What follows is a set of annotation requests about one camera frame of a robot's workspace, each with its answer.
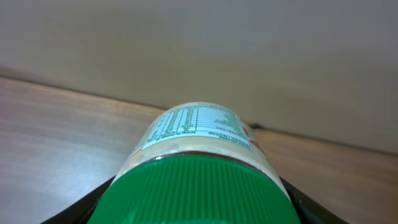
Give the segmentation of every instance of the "green lid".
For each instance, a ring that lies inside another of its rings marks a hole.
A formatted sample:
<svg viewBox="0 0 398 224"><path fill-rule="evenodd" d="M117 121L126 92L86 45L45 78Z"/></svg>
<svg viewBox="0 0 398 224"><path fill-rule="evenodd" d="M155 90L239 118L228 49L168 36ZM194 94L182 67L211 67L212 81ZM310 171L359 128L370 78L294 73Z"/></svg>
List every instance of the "green lid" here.
<svg viewBox="0 0 398 224"><path fill-rule="evenodd" d="M174 156L138 166L104 193L88 224L300 223L287 196L235 161Z"/></svg>

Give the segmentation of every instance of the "wall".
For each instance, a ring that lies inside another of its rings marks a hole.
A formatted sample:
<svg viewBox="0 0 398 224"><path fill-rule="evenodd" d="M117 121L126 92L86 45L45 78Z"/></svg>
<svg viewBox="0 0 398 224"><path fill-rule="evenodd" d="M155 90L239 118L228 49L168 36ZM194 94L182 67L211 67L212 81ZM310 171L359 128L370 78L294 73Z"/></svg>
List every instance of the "wall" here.
<svg viewBox="0 0 398 224"><path fill-rule="evenodd" d="M394 0L0 1L0 73L398 153Z"/></svg>

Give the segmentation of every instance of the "nutrition facts label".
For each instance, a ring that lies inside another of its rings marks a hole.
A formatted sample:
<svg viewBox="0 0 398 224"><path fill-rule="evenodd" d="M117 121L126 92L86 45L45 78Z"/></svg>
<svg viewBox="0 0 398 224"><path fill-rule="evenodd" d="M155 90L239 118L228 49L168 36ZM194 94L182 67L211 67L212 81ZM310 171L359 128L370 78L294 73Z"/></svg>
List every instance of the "nutrition facts label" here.
<svg viewBox="0 0 398 224"><path fill-rule="evenodd" d="M163 114L142 149L164 140L189 136L218 138L252 150L236 114L207 103L185 106Z"/></svg>

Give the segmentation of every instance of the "brown floor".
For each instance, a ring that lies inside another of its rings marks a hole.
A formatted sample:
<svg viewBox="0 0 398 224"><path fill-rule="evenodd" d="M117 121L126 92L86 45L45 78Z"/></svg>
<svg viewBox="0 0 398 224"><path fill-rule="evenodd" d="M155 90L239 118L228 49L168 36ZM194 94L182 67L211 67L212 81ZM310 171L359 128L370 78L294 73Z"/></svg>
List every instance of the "brown floor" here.
<svg viewBox="0 0 398 224"><path fill-rule="evenodd" d="M0 223L39 223L113 176L161 109L0 79ZM277 172L350 223L398 222L398 156L256 131Z"/></svg>

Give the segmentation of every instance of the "plastic bottle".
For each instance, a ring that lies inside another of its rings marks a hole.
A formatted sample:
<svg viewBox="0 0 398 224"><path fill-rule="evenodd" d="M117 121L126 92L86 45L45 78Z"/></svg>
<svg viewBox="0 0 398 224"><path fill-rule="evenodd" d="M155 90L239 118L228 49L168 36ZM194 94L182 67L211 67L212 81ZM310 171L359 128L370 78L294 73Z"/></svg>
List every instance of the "plastic bottle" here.
<svg viewBox="0 0 398 224"><path fill-rule="evenodd" d="M187 103L152 123L88 223L300 222L250 128Z"/></svg>

